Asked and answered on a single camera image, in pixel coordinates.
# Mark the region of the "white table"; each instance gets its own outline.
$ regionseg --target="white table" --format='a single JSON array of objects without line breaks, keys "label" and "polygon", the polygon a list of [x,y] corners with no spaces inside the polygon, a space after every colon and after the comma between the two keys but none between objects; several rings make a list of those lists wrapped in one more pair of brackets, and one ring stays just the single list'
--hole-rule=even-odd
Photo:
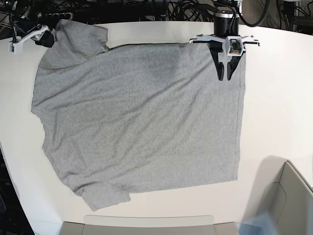
[{"label": "white table", "polygon": [[[102,25],[109,47],[130,43],[185,43],[211,34],[212,23],[142,22]],[[247,45],[246,94],[238,180],[131,194],[131,202],[92,212],[57,178],[41,147],[44,129],[30,112],[37,66],[46,48],[27,41],[22,55],[0,41],[0,143],[11,179],[34,231],[55,235],[63,221],[85,215],[171,217],[212,215],[215,223],[253,216],[266,186],[290,159],[313,185],[313,37],[240,26],[261,47]]]}]

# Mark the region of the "gray cloth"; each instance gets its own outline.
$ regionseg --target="gray cloth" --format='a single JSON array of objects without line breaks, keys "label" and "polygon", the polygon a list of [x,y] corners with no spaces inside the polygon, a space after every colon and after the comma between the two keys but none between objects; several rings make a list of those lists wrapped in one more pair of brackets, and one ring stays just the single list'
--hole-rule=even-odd
[{"label": "gray cloth", "polygon": [[109,49],[107,32],[62,20],[38,68],[32,112],[60,180],[93,210],[236,180],[245,58],[221,82],[207,44]]}]

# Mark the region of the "gray t-shirt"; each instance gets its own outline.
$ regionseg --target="gray t-shirt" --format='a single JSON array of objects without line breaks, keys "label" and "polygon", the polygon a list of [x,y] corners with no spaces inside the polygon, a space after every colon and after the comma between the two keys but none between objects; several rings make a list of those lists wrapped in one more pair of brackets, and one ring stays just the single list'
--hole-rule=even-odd
[{"label": "gray t-shirt", "polygon": [[94,211],[236,180],[245,57],[221,82],[207,44],[110,49],[107,33],[60,21],[38,68],[32,112],[60,180]]}]

